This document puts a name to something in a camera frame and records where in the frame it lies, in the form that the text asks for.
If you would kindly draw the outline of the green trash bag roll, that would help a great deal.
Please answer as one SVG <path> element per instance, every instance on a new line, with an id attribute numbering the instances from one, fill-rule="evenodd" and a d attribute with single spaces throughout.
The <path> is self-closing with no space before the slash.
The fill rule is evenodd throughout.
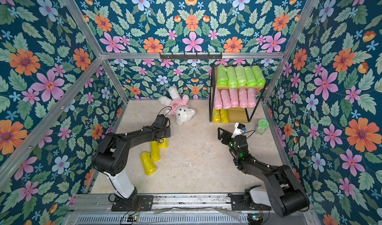
<path id="1" fill-rule="evenodd" d="M 247 86 L 248 87 L 256 87 L 257 86 L 257 80 L 256 77 L 252 71 L 252 68 L 250 66 L 246 66 L 244 68 L 244 72 L 246 75 L 246 80 L 247 80 Z"/>
<path id="2" fill-rule="evenodd" d="M 243 66 L 236 66 L 235 73 L 237 78 L 238 86 L 245 86 L 247 84 L 247 77 L 245 74 L 245 69 Z"/>
<path id="3" fill-rule="evenodd" d="M 236 72 L 234 67 L 228 67 L 226 70 L 227 78 L 228 78 L 228 87 L 236 88 L 238 86 L 238 81 L 236 77 Z"/>
<path id="4" fill-rule="evenodd" d="M 266 80 L 265 80 L 265 77 L 262 73 L 262 70 L 259 66 L 253 66 L 252 67 L 252 72 L 255 76 L 255 79 L 256 79 L 256 82 L 257 82 L 257 86 L 258 87 L 263 87 L 266 83 Z"/>
<path id="5" fill-rule="evenodd" d="M 223 65 L 217 67 L 217 84 L 219 86 L 226 86 L 228 84 L 227 69 Z"/>

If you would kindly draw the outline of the yellow trash bag roll large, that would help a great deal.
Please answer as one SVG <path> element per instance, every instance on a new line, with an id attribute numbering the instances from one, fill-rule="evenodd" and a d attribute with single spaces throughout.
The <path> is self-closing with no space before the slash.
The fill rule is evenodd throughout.
<path id="1" fill-rule="evenodd" d="M 144 168 L 145 174 L 147 176 L 152 175 L 156 172 L 156 166 L 154 164 L 154 161 L 152 160 L 150 154 L 145 151 L 140 155 L 142 166 Z"/>

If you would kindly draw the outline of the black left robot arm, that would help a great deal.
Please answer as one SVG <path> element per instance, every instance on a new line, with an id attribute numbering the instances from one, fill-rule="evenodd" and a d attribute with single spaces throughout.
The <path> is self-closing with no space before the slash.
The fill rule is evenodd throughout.
<path id="1" fill-rule="evenodd" d="M 130 149 L 143 143 L 158 141 L 171 136 L 170 119 L 157 115 L 151 126 L 129 133 L 108 133 L 92 156 L 98 172 L 107 176 L 115 189 L 116 202 L 133 207 L 138 203 L 137 189 L 131 184 L 125 167 Z"/>

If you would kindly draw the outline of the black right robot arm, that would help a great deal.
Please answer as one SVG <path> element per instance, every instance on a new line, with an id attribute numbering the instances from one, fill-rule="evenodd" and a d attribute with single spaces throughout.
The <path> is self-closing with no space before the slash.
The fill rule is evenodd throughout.
<path id="1" fill-rule="evenodd" d="M 228 146 L 239 171 L 263 181 L 264 189 L 249 189 L 251 202 L 272 207 L 281 218 L 310 208 L 309 198 L 289 166 L 269 165 L 256 159 L 248 150 L 248 137 L 243 132 L 235 134 L 218 128 L 217 138 Z"/>

